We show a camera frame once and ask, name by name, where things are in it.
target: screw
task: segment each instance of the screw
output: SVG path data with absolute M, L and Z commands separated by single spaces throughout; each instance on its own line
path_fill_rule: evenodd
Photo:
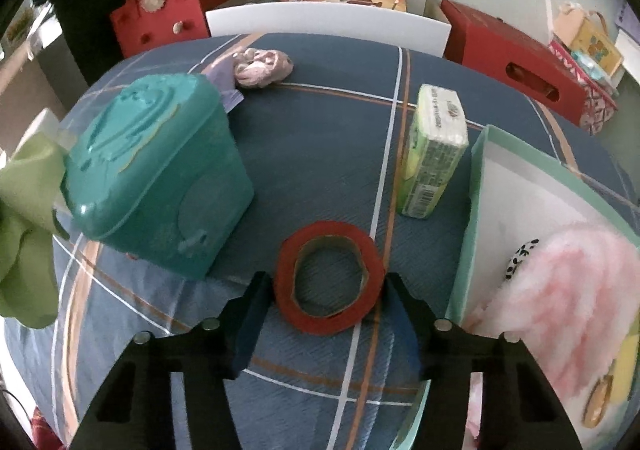
M 451 331 L 451 329 L 453 329 L 453 324 L 449 320 L 447 320 L 446 318 L 441 318 L 439 320 L 436 320 L 433 323 L 433 326 L 438 331 L 441 331 L 443 333 L 446 333 L 447 331 Z
M 522 338 L 520 335 L 513 331 L 506 331 L 504 334 L 504 339 L 507 340 L 510 344 L 517 344 Z
M 140 331 L 133 337 L 133 341 L 138 345 L 144 345 L 151 340 L 151 333 L 149 331 Z
M 202 321 L 202 328 L 205 331 L 215 331 L 219 327 L 220 327 L 220 320 L 218 320 L 215 317 L 205 318 Z

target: teal plastic container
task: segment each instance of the teal plastic container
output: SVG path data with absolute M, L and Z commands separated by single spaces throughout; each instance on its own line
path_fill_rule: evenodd
M 90 239 L 201 279 L 254 196 L 218 90 L 203 76 L 133 82 L 79 137 L 62 191 Z

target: green cloth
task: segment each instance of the green cloth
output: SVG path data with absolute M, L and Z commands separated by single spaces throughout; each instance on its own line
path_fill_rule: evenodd
M 0 316 L 43 328 L 58 317 L 52 235 L 68 239 L 53 202 L 65 151 L 39 132 L 0 170 Z

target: roll of tape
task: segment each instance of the roll of tape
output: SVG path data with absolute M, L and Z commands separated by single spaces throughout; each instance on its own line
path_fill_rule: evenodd
M 351 250 L 362 268 L 360 294 L 347 307 L 328 316 L 312 316 L 296 300 L 296 273 L 302 260 L 320 248 Z M 371 311 L 382 290 L 385 268 L 373 240 L 353 224 L 318 221 L 296 231 L 282 243 L 273 287 L 284 318 L 302 332 L 332 335 L 357 324 Z

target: blue tablecloth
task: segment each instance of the blue tablecloth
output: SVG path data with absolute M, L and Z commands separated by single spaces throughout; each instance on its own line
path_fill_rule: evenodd
M 256 197 L 210 278 L 190 282 L 130 260 L 87 241 L 67 219 L 71 242 L 55 242 L 58 322 L 40 331 L 7 322 L 12 358 L 63 440 L 136 332 L 181 333 L 215 316 L 255 271 L 273 272 L 286 237 L 316 220 L 348 221 L 371 232 L 389 268 L 442 315 L 468 221 L 469 152 L 427 221 L 397 216 L 390 207 L 399 149 L 423 83 L 458 92 L 471 143 L 487 123 L 519 136 L 584 173 L 638 231 L 639 218 L 625 203 L 636 199 L 631 183 L 595 138 L 484 75 L 374 42 L 268 34 L 166 46 L 114 67 L 64 124 L 80 133 L 133 80 L 199 72 L 241 40 L 286 52 L 295 69 L 286 84 L 247 91 L 229 115 Z M 321 255 L 314 262 L 297 286 L 306 310 L 325 314 L 349 303 L 359 289 L 356 270 Z M 370 315 L 356 328 L 315 337 L 287 324 L 273 306 L 251 365 L 226 383 L 226 391 L 247 450 L 387 450 L 413 401 L 417 370 L 415 355 L 396 343 L 384 311 L 380 322 Z M 179 400 L 174 417 L 178 448 L 188 448 Z

